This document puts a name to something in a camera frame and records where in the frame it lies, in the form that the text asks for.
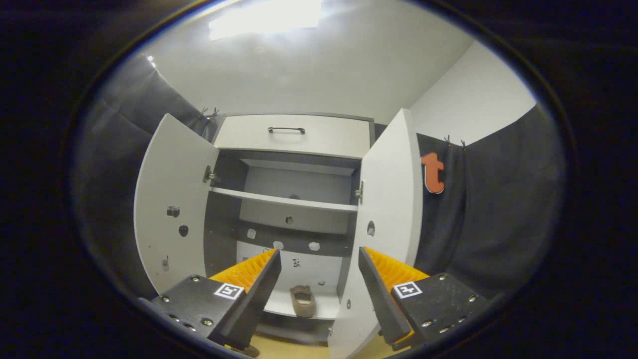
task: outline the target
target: shoe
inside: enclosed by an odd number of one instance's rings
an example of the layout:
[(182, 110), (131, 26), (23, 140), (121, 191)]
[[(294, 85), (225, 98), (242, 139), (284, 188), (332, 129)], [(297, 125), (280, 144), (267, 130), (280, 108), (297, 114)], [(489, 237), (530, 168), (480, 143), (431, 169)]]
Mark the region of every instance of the shoe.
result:
[(254, 346), (247, 346), (244, 348), (244, 350), (241, 349), (237, 349), (237, 348), (233, 348), (231, 347), (230, 349), (234, 350), (234, 351), (238, 351), (242, 354), (248, 355), (248, 356), (252, 356), (253, 358), (256, 358), (259, 355), (259, 349), (255, 348)]
[(294, 286), (290, 288), (292, 308), (298, 317), (310, 318), (316, 313), (315, 296), (309, 286)]

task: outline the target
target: white cabinet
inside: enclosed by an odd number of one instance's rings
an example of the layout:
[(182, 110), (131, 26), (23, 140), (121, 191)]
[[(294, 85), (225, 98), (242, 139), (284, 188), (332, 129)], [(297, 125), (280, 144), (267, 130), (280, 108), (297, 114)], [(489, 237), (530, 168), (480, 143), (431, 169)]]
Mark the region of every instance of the white cabinet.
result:
[[(269, 132), (270, 126), (305, 133)], [(331, 358), (357, 352), (378, 331), (358, 248), (413, 264), (422, 211), (409, 111), (399, 111), (372, 146), (370, 128), (368, 121), (329, 116), (231, 116), (213, 146), (166, 115), (135, 196), (135, 235), (153, 286), (161, 293), (187, 275), (213, 275), (279, 247), (282, 270), (265, 310), (334, 321)], [(207, 165), (221, 178), (213, 187), (203, 181)], [(168, 217), (168, 206), (179, 206), (180, 216)], [(186, 237), (178, 232), (184, 224)], [(311, 319), (295, 317), (289, 289), (298, 284), (315, 296)]]

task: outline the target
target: drawer handle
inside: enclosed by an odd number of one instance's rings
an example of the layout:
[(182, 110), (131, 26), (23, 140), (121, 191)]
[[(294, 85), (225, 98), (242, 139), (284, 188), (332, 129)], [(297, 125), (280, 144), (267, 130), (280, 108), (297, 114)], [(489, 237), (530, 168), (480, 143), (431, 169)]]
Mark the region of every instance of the drawer handle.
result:
[(273, 130), (297, 130), (302, 135), (306, 133), (306, 130), (301, 127), (269, 127), (268, 132), (272, 132)]

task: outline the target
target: hole in cabinet door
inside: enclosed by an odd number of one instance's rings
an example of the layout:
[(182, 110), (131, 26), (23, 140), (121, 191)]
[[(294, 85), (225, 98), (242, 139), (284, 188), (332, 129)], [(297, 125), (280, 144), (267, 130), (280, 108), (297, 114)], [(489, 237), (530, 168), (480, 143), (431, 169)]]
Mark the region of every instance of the hole in cabinet door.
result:
[(367, 224), (367, 235), (370, 237), (375, 236), (375, 223), (373, 221)]

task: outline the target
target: cabinet door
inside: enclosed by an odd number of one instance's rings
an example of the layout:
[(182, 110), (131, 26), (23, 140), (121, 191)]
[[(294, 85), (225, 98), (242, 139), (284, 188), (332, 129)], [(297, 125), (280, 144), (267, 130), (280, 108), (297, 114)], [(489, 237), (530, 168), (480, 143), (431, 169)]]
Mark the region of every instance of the cabinet door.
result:
[[(363, 276), (359, 247), (369, 247), (406, 264), (416, 259), (423, 210), (417, 136), (410, 111), (401, 109), (361, 162), (363, 199), (348, 278), (328, 338), (331, 359), (347, 358), (379, 331)], [(374, 223), (374, 235), (368, 234)]]
[[(191, 274), (205, 275), (204, 217), (219, 150), (170, 114), (151, 138), (135, 188), (135, 241), (146, 275), (158, 293)], [(179, 207), (177, 218), (167, 215)], [(180, 227), (188, 228), (180, 232)]]

